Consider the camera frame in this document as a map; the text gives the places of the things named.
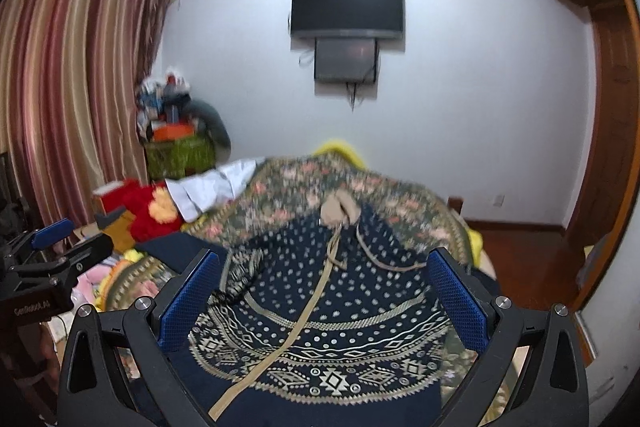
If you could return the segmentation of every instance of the green storage box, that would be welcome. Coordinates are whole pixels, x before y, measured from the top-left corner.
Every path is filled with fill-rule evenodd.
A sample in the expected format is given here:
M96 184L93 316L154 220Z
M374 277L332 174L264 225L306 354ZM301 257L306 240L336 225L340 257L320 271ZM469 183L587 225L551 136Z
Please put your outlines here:
M179 180L200 174L216 166L212 142L204 136L145 144L146 165L152 181Z

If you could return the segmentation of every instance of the blue gripper pad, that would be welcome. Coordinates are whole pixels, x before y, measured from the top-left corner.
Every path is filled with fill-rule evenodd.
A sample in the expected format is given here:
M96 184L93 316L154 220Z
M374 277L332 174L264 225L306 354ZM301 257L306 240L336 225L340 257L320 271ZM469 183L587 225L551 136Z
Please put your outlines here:
M163 353L180 349L220 283L220 260L212 251L203 258L160 318L158 345Z
M486 316L437 251L427 258L431 284L466 349L480 355L489 344Z
M33 250L43 250L69 237L75 229L74 222L70 219L62 219L53 225L49 225L33 234L31 248Z

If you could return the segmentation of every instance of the silver bolt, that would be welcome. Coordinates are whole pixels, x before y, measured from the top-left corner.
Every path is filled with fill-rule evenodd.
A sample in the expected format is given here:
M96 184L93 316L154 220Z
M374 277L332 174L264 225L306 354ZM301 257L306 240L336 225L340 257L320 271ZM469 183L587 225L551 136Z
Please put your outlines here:
M564 304L556 304L554 311L561 317L566 317L569 314L569 309Z
M83 304L78 308L78 315L80 315L81 317L86 317L89 313L92 312L93 309L94 307L91 306L91 304Z
M511 308L511 299L508 297L503 297L500 295L495 298L495 303L498 304L498 308L502 308L503 310L508 310Z
M151 299L149 297L141 297L136 301L137 310L146 310L151 306Z

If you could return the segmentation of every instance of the red fluffy fabric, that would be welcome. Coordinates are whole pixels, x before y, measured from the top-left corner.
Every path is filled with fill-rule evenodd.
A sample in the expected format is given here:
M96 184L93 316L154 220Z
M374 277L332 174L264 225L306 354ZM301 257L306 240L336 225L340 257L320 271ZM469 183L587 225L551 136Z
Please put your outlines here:
M175 221L163 224L158 223L153 217L149 216L149 203L154 199L154 190L164 186L164 182L162 182L157 185L139 187L136 190L130 191L122 200L121 204L126 206L127 210L136 216L135 221L129 229L129 233L131 237L139 243L177 232L184 223L180 214L178 214Z

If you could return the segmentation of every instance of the television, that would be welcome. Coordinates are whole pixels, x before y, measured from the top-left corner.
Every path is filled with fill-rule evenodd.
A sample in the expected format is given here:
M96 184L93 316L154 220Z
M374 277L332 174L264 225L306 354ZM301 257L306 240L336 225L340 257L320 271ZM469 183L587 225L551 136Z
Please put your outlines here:
M377 76L376 39L316 39L316 81L372 84Z
M292 0L294 38L401 39L404 0Z

